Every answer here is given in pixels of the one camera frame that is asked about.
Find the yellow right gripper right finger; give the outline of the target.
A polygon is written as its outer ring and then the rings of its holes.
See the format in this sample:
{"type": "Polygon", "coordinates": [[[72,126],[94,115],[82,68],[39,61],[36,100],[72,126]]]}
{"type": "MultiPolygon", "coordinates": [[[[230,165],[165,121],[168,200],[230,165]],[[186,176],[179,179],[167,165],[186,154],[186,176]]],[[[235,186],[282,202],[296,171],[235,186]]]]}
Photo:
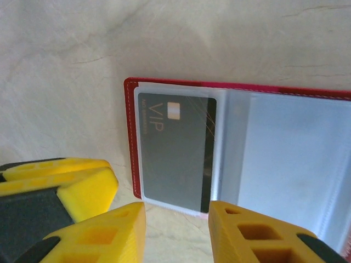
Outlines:
{"type": "Polygon", "coordinates": [[[346,262],[312,232],[223,201],[211,201],[214,262],[346,262]]]}

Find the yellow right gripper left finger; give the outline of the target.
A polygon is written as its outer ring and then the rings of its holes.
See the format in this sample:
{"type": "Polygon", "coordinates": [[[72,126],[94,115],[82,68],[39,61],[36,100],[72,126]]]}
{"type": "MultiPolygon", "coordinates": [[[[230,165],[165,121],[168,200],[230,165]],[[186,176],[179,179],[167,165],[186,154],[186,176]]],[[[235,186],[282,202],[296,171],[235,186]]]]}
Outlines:
{"type": "Polygon", "coordinates": [[[134,202],[50,233],[17,262],[143,262],[145,240],[145,205],[134,202]]]}

